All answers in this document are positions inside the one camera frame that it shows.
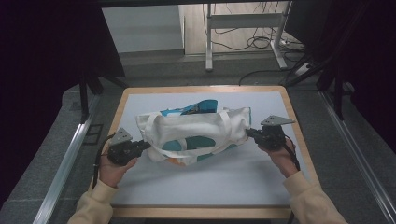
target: wooden frame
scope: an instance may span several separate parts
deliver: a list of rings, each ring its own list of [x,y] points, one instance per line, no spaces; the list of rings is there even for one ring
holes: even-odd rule
[[[111,124],[109,133],[114,133],[119,124],[125,104],[130,94],[148,94],[148,93],[194,93],[194,92],[252,92],[252,91],[278,91],[280,92],[283,103],[291,119],[297,120],[290,98],[285,88],[280,86],[202,86],[202,87],[155,87],[155,88],[128,88],[124,91],[116,115]],[[304,158],[304,163],[308,170],[311,181],[318,183],[314,165],[309,156],[303,134],[298,122],[292,124],[294,134],[298,140],[299,147]],[[290,209],[288,207],[273,206],[250,206],[250,207],[142,207],[128,206],[115,207],[114,217],[148,217],[148,218],[288,218]]]

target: cable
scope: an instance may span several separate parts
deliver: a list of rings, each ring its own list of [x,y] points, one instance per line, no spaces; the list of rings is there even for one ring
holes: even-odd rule
[[[203,13],[203,20],[204,20],[204,30],[205,30],[205,33],[207,34],[206,25],[205,25],[205,9],[204,9],[204,4],[202,4],[202,13]],[[244,48],[241,48],[241,49],[235,49],[235,48],[232,48],[232,47],[230,47],[230,46],[227,46],[227,45],[221,44],[221,43],[219,43],[219,42],[215,42],[215,41],[211,41],[211,42],[212,42],[213,44],[221,45],[221,46],[223,46],[224,48],[232,49],[232,50],[244,50],[244,49],[249,49],[249,48],[266,49],[266,48],[268,48],[268,46],[270,45],[270,43],[269,43],[269,40],[270,40],[270,39],[269,39],[268,37],[265,37],[265,36],[255,36],[255,34],[256,34],[256,32],[257,32],[258,29],[259,29],[259,28],[256,28],[256,31],[254,32],[253,37],[251,37],[251,38],[249,38],[249,39],[247,40],[247,46],[244,47]],[[256,45],[256,41],[263,41],[263,40],[267,41],[267,45],[265,45],[264,47],[258,47],[258,46]]]
[[[108,137],[106,137],[105,140],[102,142],[102,145],[99,147],[98,151],[96,152],[95,164],[93,165],[92,188],[94,188],[96,186],[97,181],[98,181],[100,158],[101,158],[101,155],[102,155],[103,148],[105,147],[105,143],[108,141],[108,139],[112,138],[114,135],[115,135],[115,133],[113,133],[113,134],[109,135]]]
[[[216,4],[215,4],[215,9],[213,11],[213,14],[216,14]],[[231,31],[234,31],[234,30],[237,30],[237,29],[239,29],[239,28],[233,28],[233,29],[230,29],[230,30],[224,31],[224,32],[218,32],[218,29],[215,29],[215,33],[218,34],[218,35],[223,35],[223,34],[227,34],[227,33],[231,32]]]
[[[258,70],[258,71],[250,72],[250,73],[247,73],[246,75],[242,76],[241,78],[239,78],[238,86],[241,86],[241,82],[242,82],[243,79],[245,79],[246,77],[251,76],[253,74],[256,74],[256,73],[260,73],[260,72],[263,72],[263,73],[265,73],[265,72],[287,72],[287,71],[291,71],[291,70],[292,69],[285,69],[285,70]]]

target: controller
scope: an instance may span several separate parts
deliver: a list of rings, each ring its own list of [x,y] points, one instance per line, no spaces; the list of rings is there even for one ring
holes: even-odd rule
[[[132,136],[120,128],[111,138],[107,158],[114,164],[124,166],[133,158],[140,157],[145,149],[151,147],[143,140],[135,142],[131,140]]]
[[[283,132],[283,124],[295,122],[292,119],[284,119],[278,116],[270,116],[262,121],[262,129],[248,129],[247,136],[254,138],[254,142],[259,146],[268,150],[280,150],[286,144],[285,133]]]
[[[149,147],[151,147],[151,145],[148,142],[144,142],[143,140],[138,142],[127,141],[116,144],[115,146],[111,146],[108,149],[107,157],[114,164],[124,166],[131,159],[140,157],[143,150]]]

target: teal fabric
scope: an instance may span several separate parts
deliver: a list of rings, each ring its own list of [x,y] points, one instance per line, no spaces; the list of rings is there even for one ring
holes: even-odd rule
[[[184,108],[167,109],[161,111],[163,116],[169,114],[189,115],[189,114],[205,114],[205,113],[216,113],[218,110],[217,100],[203,100],[194,105],[188,105]]]

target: gray floor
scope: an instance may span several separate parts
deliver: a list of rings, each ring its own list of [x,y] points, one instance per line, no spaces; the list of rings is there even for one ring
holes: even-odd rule
[[[126,77],[121,80],[132,87],[236,85],[239,78],[249,72],[277,69],[272,53],[215,56],[212,73],[205,71],[203,56],[123,54],[121,59],[126,72]],[[242,85],[277,85],[286,74],[286,72],[258,73],[244,79]],[[349,223],[388,223],[316,91],[317,78],[317,76],[311,77],[295,87],[288,88],[288,92],[321,186]],[[105,89],[92,121],[92,133],[100,128],[102,131],[99,135],[85,138],[85,144],[79,151],[50,223],[65,223],[74,213],[79,196],[91,181],[96,150],[107,136],[116,112],[122,89],[105,79],[101,81]],[[0,223],[33,222],[78,126],[80,119],[78,104],[79,92],[76,86],[64,93],[63,107],[58,118],[29,168],[5,202],[0,213]],[[347,96],[344,98],[343,106],[346,123],[361,146],[362,153],[395,201],[395,154],[356,111]],[[144,219],[118,217],[111,221],[111,223],[143,222]],[[150,220],[148,223],[165,222]],[[257,223],[257,220],[245,220],[241,223]],[[272,220],[272,223],[286,223],[286,220]]]

